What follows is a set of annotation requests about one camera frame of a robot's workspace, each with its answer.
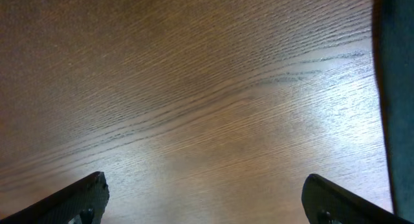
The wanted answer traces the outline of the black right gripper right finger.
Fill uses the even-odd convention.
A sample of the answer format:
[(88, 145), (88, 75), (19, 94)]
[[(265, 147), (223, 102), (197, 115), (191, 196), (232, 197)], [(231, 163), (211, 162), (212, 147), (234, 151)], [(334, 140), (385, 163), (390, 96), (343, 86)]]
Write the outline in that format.
[(412, 224), (318, 174), (306, 178), (301, 202), (310, 224)]

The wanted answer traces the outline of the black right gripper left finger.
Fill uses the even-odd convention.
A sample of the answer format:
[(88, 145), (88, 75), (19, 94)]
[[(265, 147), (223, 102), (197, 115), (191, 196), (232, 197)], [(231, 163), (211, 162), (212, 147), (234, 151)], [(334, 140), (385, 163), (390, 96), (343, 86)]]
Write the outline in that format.
[(1, 223), (101, 223), (109, 201), (103, 172), (94, 172), (1, 220)]

